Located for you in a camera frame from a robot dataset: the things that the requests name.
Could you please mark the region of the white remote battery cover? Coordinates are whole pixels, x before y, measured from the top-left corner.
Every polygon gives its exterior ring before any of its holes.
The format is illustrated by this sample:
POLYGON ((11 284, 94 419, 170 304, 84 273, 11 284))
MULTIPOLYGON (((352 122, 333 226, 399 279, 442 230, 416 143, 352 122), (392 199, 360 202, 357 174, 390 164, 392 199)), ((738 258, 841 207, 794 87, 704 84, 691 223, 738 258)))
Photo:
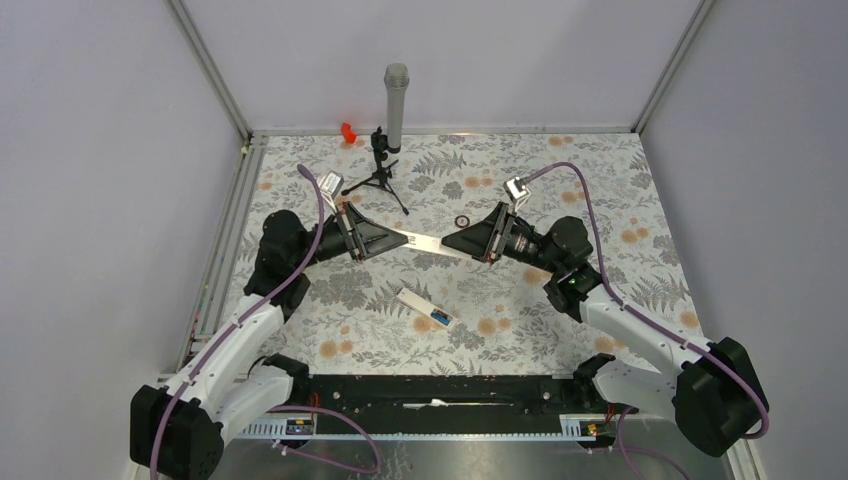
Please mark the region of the white remote battery cover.
POLYGON ((405 247, 409 249, 418 250, 434 255, 440 255, 444 257, 451 257, 464 260, 471 259, 471 256, 466 253, 444 246, 442 244, 441 238, 415 232, 403 232, 403 235, 407 238, 407 243, 405 244, 405 247))

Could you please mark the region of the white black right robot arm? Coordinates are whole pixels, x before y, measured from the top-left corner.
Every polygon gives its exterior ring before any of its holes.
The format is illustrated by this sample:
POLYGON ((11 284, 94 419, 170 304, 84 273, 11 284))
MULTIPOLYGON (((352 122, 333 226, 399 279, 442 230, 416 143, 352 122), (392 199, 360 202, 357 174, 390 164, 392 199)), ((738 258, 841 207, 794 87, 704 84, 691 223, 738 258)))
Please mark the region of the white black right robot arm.
POLYGON ((544 291, 557 312, 622 341, 650 364, 637 368, 611 354, 583 362, 574 374, 584 377, 573 386, 583 410, 611 402, 657 415, 712 457, 765 428, 768 401, 744 346, 730 337, 687 334, 627 302, 604 267, 589 263, 593 246, 581 219, 562 217, 540 234, 499 203, 440 243, 483 263, 507 257, 550 273, 544 291))

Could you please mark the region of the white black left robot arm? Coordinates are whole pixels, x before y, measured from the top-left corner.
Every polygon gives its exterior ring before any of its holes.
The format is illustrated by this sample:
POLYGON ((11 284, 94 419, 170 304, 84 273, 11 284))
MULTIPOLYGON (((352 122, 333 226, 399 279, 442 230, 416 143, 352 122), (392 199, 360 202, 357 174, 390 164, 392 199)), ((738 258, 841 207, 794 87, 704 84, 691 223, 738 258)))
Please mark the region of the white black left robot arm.
POLYGON ((290 210, 262 225, 254 271, 230 321, 161 387, 144 385, 130 403, 131 460, 154 477, 207 479, 225 447, 254 420, 280 406, 312 407, 306 364, 273 354, 243 381, 243 364, 278 332, 303 301, 307 267, 349 254, 365 260, 407 244, 407 235, 380 226, 352 205, 319 210, 306 229, 290 210))

